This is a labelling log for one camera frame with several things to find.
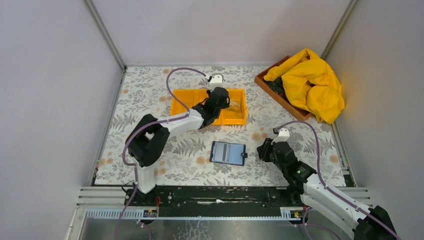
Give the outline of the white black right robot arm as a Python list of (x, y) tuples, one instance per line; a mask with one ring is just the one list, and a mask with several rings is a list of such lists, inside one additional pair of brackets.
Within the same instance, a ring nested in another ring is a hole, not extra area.
[(388, 212), (370, 207), (353, 199), (336, 187), (320, 180), (318, 172), (298, 160), (285, 141), (273, 142), (266, 138), (257, 147), (258, 157), (273, 163), (288, 182), (287, 201), (293, 206), (302, 203), (328, 218), (352, 240), (397, 240)]

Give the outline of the blue leather card holder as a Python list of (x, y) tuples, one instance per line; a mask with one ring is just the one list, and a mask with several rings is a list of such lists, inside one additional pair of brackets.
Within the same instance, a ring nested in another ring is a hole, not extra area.
[(244, 166), (247, 157), (245, 144), (213, 141), (209, 161), (217, 164)]

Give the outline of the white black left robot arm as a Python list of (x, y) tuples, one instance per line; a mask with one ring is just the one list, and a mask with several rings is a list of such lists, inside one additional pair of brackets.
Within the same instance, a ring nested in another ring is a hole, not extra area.
[(158, 119), (145, 115), (133, 129), (127, 140), (122, 156), (129, 154), (134, 162), (124, 161), (135, 167), (136, 199), (144, 206), (155, 200), (154, 188), (157, 185), (153, 165), (159, 160), (168, 139), (191, 130), (203, 129), (220, 116), (221, 110), (230, 105), (229, 92), (216, 87), (208, 97), (185, 113)]

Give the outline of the orange credit card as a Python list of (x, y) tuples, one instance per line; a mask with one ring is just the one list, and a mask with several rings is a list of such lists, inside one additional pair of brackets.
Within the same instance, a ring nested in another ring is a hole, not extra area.
[(240, 102), (237, 102), (235, 100), (230, 100), (229, 101), (229, 107), (230, 110), (236, 111), (236, 112), (241, 112), (242, 111), (242, 105)]

